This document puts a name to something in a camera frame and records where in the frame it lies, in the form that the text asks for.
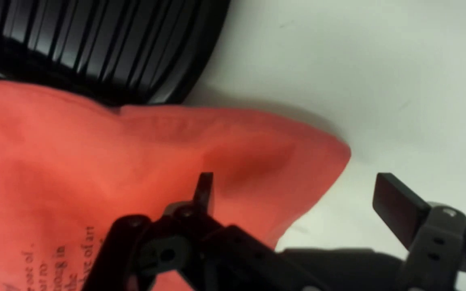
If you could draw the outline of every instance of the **red plastic bag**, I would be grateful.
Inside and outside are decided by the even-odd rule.
[[[343,172],[333,136],[262,112],[123,107],[0,83],[0,290],[81,290],[113,220],[187,201],[273,246]],[[157,290],[178,290],[163,278]]]

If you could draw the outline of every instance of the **white floor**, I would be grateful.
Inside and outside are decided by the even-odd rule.
[[[187,104],[276,112],[351,146],[348,170],[280,249],[404,256],[370,209],[377,172],[466,212],[466,2],[233,0]]]

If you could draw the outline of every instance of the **black plastic claw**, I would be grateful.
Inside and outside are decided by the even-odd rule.
[[[207,214],[212,197],[213,173],[200,173],[192,204],[199,212]]]
[[[105,238],[82,291],[131,290],[128,286],[134,272],[131,270],[131,260],[134,259],[139,238],[149,227],[150,220],[144,215],[129,215],[116,220]]]
[[[373,191],[373,210],[404,248],[411,248],[430,205],[390,173],[378,173]]]

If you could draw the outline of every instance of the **orange bag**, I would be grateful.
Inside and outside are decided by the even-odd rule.
[[[157,220],[215,173],[213,217],[275,246],[349,149],[268,113],[123,107],[0,83],[0,290],[81,290],[108,227]],[[178,290],[163,278],[157,290]]]

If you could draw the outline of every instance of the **white surface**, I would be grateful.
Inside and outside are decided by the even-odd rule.
[[[340,181],[280,248],[403,256],[370,209],[377,172],[466,212],[462,0],[233,0],[189,104],[276,112],[351,146]]]

